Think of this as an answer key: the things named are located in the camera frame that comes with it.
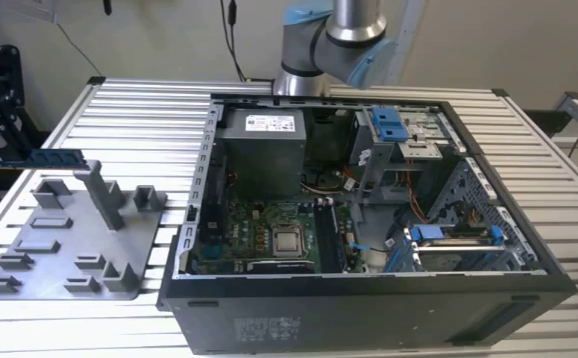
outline black cable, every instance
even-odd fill
[[[56,23],[56,26],[59,26],[59,30],[60,32],[63,32],[63,35],[65,36],[65,39],[68,39],[69,45],[72,45],[72,47],[79,51],[80,55],[83,56],[83,58],[89,62],[89,64],[92,65],[92,68],[95,69],[96,73],[99,74],[100,77],[103,77],[103,73],[100,72],[99,68],[96,67],[96,65],[93,64],[92,60],[89,60],[89,57],[87,56],[85,53],[83,53],[83,51],[80,50],[79,46],[76,46],[76,44],[73,43],[72,39],[69,38],[68,33],[65,32],[65,30],[63,29],[63,26],[60,26],[60,23]]]
[[[238,63],[236,54],[232,50],[232,46],[228,43],[228,34],[227,34],[227,19],[224,17],[224,0],[220,0],[220,15],[222,15],[222,29],[224,31],[224,42],[227,43],[228,53],[231,54],[232,64],[236,67],[236,74],[240,81],[246,80],[244,73],[242,72],[240,64]]]
[[[232,62],[236,64],[238,77],[240,81],[246,81],[244,73],[242,72],[240,64],[238,63],[238,55],[236,55],[236,38],[232,33],[232,25],[228,26],[228,32],[231,36],[231,51],[232,51]]]
[[[578,145],[578,137],[577,137],[577,141],[574,142],[574,145],[572,146],[572,149],[569,150],[568,158],[572,158],[572,153],[574,152],[574,149],[577,149],[577,145]]]
[[[390,250],[379,250],[378,248],[370,248],[371,251],[389,253]]]

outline gray plastic peg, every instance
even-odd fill
[[[115,185],[107,186],[100,176],[100,161],[88,160],[89,170],[75,170],[73,176],[83,181],[88,188],[89,197],[99,210],[100,216],[105,221],[109,230],[118,230],[124,226],[123,217],[119,214],[119,203],[122,200],[116,197],[122,195],[119,190],[115,190]]]

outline orange wire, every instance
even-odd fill
[[[415,194],[413,192],[413,181],[410,180],[410,172],[406,172],[406,177],[409,179],[410,208],[413,209],[417,218],[421,220],[421,222],[426,224],[427,223],[427,220],[425,219],[426,215],[423,214],[423,211],[419,207],[419,203],[417,202]]]

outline wire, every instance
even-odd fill
[[[328,195],[328,194],[339,194],[342,191],[335,191],[335,192],[327,192],[324,190],[318,190],[315,188],[311,188],[310,186],[307,186],[304,183],[299,182],[299,185],[302,185],[302,188],[304,188],[306,190],[308,190],[310,192],[314,192],[315,194],[319,195]]]
[[[238,78],[240,79],[240,81],[244,82],[246,80],[244,73],[242,72],[240,64],[238,63],[238,59],[236,59],[236,53],[234,51],[235,45],[228,43],[227,19],[224,18],[224,0],[220,0],[220,14],[222,14],[222,29],[224,31],[224,42],[227,43],[227,49],[228,49],[228,53],[231,54],[232,64],[236,67]],[[232,25],[230,25],[230,27],[231,27],[231,39],[234,39]]]
[[[89,64],[92,65],[92,68],[95,69],[96,73],[99,74],[100,77],[103,77],[103,73],[100,72],[99,68],[96,67],[96,65],[93,64],[92,60],[89,60],[89,57],[87,56],[87,54],[80,50],[79,46],[76,46],[76,44],[73,43],[72,39],[69,38],[68,33],[65,32],[65,30],[63,29],[63,26],[60,26],[60,23],[56,23],[56,26],[59,27],[60,32],[63,32],[63,35],[65,36],[65,39],[68,39],[69,45],[72,45],[72,47],[79,51],[80,55],[83,56],[83,58],[89,62]]]
[[[423,214],[423,211],[419,207],[419,203],[417,202],[415,193],[413,191],[413,181],[410,180],[410,172],[406,172],[406,177],[409,179],[409,195],[410,195],[410,208],[413,209],[413,213],[415,214],[417,218],[423,222],[427,223],[426,215]]]
[[[578,137],[577,137],[577,141],[572,146],[572,149],[569,150],[568,158],[572,158],[572,153],[574,152],[574,149],[577,149],[577,145],[578,145]]]

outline blue plastic clip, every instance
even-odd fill
[[[391,272],[393,267],[395,266],[397,258],[399,257],[399,248],[397,248],[393,257],[390,258],[389,265],[386,266],[386,272]]]
[[[503,243],[503,232],[501,228],[495,225],[490,227],[490,233],[491,233],[491,245],[499,246]]]
[[[410,229],[410,237],[413,238],[413,241],[421,241],[421,232],[418,227]]]
[[[385,142],[405,142],[409,140],[409,131],[394,108],[374,108],[373,123],[379,130],[379,139]]]
[[[351,248],[357,248],[358,250],[370,251],[370,246],[359,245],[357,242],[351,242],[351,243],[349,244],[349,246],[350,246]]]

